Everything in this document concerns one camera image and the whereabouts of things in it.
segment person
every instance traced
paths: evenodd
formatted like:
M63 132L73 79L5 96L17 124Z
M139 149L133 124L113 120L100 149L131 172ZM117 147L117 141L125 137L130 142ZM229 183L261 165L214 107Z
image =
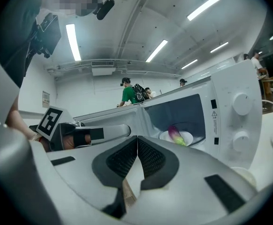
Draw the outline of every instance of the person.
M59 8L65 8L65 11L69 11L69 8L73 7L73 0L59 1ZM97 2L97 0L94 0L93 3L89 0L74 1L75 9L71 13L74 12L73 15L78 16L85 16L91 13L93 6ZM29 66L29 64L26 65L25 61L36 17L41 8L46 8L48 11L55 9L46 7L46 5L48 5L48 0L10 0L0 14L0 64L19 88L22 86ZM23 121L19 113L18 99L19 96L16 97L9 111L6 124L21 131L27 139L41 142L45 151L50 151L49 141L33 132ZM91 142L89 135L85 135L85 141L86 143ZM73 149L73 136L68 135L64 137L63 143L65 149Z
M125 102L131 101L131 104L137 103L135 92L130 84L130 78L122 78L121 86L124 87L122 101L119 103L119 107L124 106Z
M187 83L187 81L182 78L181 80L179 80L179 83L180 86L183 87Z
M268 73L267 69L265 69L264 67L262 67L262 65L259 62L259 53L258 50L254 50L253 51L253 57L251 58L251 62L253 64L254 69L257 72L257 77L258 77L258 83L259 83L259 87L260 87L260 92L262 95L262 98L265 99L265 93L264 93L264 88L263 88L263 82L261 81L262 78L265 77L265 75L260 76L261 73ZM265 105L263 104L263 111L266 111L267 108L265 107Z
M149 98L155 98L156 92L151 91L150 88L145 88L146 93L148 94Z

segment black pad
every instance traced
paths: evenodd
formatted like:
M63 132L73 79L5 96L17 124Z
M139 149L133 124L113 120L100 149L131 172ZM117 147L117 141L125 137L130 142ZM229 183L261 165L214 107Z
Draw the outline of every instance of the black pad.
M229 213L234 212L246 203L219 175L209 176L204 180Z
M103 185L121 189L136 157L137 136L133 136L96 156L92 170Z
M116 218L121 218L126 213L123 187L118 189L114 202L106 206L102 211Z
M142 136L138 137L138 157L145 177L141 190L162 188L177 174L177 156Z
M73 134L73 140L74 140L74 146L75 147L87 145L87 143L85 141L85 137L84 137L85 134L86 133L83 133L83 132Z
M63 157L63 158L51 160L51 163L53 166L57 166L57 165L61 165L64 163L71 162L71 161L75 161L75 158L73 158L72 156L69 156L69 157Z

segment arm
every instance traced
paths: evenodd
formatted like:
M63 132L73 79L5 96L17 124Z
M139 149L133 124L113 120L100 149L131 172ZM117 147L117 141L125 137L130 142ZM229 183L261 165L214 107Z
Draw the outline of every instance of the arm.
M260 73L267 73L268 71L267 71L267 69L265 69L265 68L259 68L258 69L258 72L260 72Z
M124 104L125 104L125 102L121 101L119 104L119 107L123 107Z
M14 104L12 105L9 111L8 117L6 119L6 124L9 127L22 132L27 137L27 139L31 139L36 133L33 132L23 121L19 113L18 101L19 101L19 96L16 97ZM91 143L90 135L85 135L84 138L87 144ZM63 142L64 142L64 147L66 150L74 148L73 136L64 137ZM40 143L43 145L46 152L50 151L49 141L47 139L42 137L42 139L40 140Z
M125 104L125 102L128 102L128 100L129 100L128 94L126 90L123 89L122 101L120 102L119 107L122 107Z
M6 124L14 129L22 132L28 139L32 138L35 135L33 132L23 121L20 113L19 113L19 105L18 105L19 96L16 97L14 104L12 105L9 114L6 119Z
M149 93L147 93L147 94L148 94L149 98L153 98L153 95L151 95L151 94L149 94Z

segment white plate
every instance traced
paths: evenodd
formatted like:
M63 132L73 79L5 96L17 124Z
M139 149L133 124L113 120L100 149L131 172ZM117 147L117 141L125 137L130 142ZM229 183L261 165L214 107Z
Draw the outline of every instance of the white plate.
M255 180L253 174L248 171L248 169L243 167L231 167L231 169L245 178L255 189L257 188L257 181Z
M185 141L185 144L187 146L192 144L194 138L193 138L193 135L191 133L186 132L186 131L180 131L179 133L183 137L183 139ZM174 141L170 138L168 131L163 132L161 135L159 135L159 139L174 143Z

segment ceiling beam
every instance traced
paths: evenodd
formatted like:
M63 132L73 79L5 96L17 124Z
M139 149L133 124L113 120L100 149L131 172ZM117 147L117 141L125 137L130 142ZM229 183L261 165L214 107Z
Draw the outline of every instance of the ceiling beam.
M124 28L124 31L122 33L122 37L118 46L118 51L117 51L117 58L120 59L123 55L123 51L125 49L125 44L126 41L129 39L131 31L135 25L135 22L137 20L137 17L139 16L142 7L146 4L147 0L137 0L131 14L126 22L126 26Z

